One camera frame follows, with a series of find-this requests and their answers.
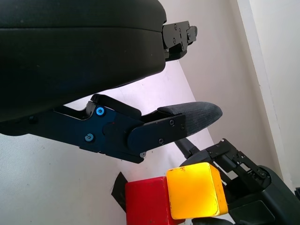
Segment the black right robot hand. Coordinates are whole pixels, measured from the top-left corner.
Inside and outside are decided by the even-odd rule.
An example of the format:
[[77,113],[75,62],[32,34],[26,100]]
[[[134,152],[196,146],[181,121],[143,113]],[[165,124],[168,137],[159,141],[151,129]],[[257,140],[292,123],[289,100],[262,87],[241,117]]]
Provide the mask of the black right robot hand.
[[256,165],[229,141],[199,150],[187,138],[176,141],[182,166],[207,162],[218,165],[229,215],[236,223],[298,225],[300,201],[271,169]]

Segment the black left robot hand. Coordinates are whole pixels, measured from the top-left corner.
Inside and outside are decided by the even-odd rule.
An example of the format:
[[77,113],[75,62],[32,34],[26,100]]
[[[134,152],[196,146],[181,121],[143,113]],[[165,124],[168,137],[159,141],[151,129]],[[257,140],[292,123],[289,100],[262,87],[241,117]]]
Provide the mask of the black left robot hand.
[[102,94],[187,53],[197,28],[166,21],[157,0],[1,1],[0,132],[138,164],[147,151],[210,126],[223,114],[212,103],[142,115]]

